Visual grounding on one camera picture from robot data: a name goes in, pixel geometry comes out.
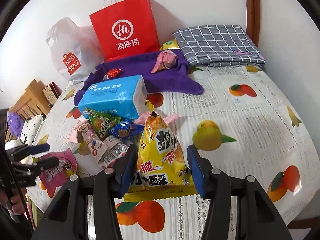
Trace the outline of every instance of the purple towel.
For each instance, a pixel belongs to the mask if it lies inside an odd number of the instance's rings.
[[[96,66],[97,71],[89,75],[83,88],[76,93],[73,100],[75,106],[78,105],[92,84],[103,81],[105,74],[115,68],[121,68],[121,72],[116,78],[142,75],[149,93],[172,91],[194,95],[202,94],[203,87],[187,76],[188,61],[182,52],[179,49],[175,49],[173,52],[178,56],[176,66],[154,74],[151,74],[151,70],[156,64],[160,51],[126,57]]]

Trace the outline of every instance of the blue tissue pack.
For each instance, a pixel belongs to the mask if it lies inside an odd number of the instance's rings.
[[[91,85],[78,108],[89,118],[86,107],[98,112],[137,119],[148,109],[145,105],[147,89],[141,75],[109,79]]]

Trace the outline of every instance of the red candy wrapper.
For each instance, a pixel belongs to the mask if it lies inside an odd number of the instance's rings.
[[[104,76],[103,80],[114,78],[116,75],[120,73],[120,71],[121,71],[121,68],[115,68],[115,69],[109,70],[107,74]]]
[[[62,186],[72,174],[76,173],[78,168],[78,163],[70,149],[64,152],[47,153],[39,159],[44,160],[50,157],[57,157],[60,163],[57,167],[42,171],[39,175],[48,190]]]

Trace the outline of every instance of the black clamp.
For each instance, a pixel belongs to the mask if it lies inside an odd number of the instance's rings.
[[[122,240],[114,198],[128,191],[137,163],[138,149],[130,145],[112,168],[96,176],[71,175],[50,203],[32,240],[87,240],[87,196],[93,195],[96,240]]]
[[[231,196],[237,197],[236,240],[292,240],[281,215],[254,176],[229,177],[200,157],[196,147],[187,149],[196,190],[210,199],[201,240],[228,239]]]

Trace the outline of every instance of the pink wrapper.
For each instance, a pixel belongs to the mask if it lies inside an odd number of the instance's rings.
[[[89,124],[88,120],[80,122],[75,129],[76,131],[82,132],[82,137],[85,143],[87,144],[96,163],[98,163],[108,150],[108,146],[100,140],[98,135],[93,130],[93,127]]]
[[[66,174],[75,173],[78,168],[78,163],[70,149],[64,152],[47,153],[39,159],[44,160],[50,157],[57,157],[60,163],[59,166],[42,171],[39,175],[40,180],[48,190],[62,186],[68,179]]]
[[[151,73],[156,73],[173,67],[176,64],[177,58],[178,56],[169,49],[161,51]]]
[[[71,132],[67,136],[66,142],[82,143],[83,141],[82,133],[76,130],[76,126],[78,126],[80,123],[83,123],[84,121],[87,121],[87,120],[88,119],[85,119],[85,118],[81,118],[81,117],[79,118],[78,122],[72,128]]]
[[[140,115],[139,118],[134,121],[134,123],[145,125],[146,120],[149,116],[150,116],[150,111],[146,111],[145,113]],[[179,118],[179,116],[177,114],[171,114],[171,115],[168,115],[167,117],[165,117],[163,120],[166,124],[169,124],[169,123],[173,122],[174,120],[177,120],[178,118]]]

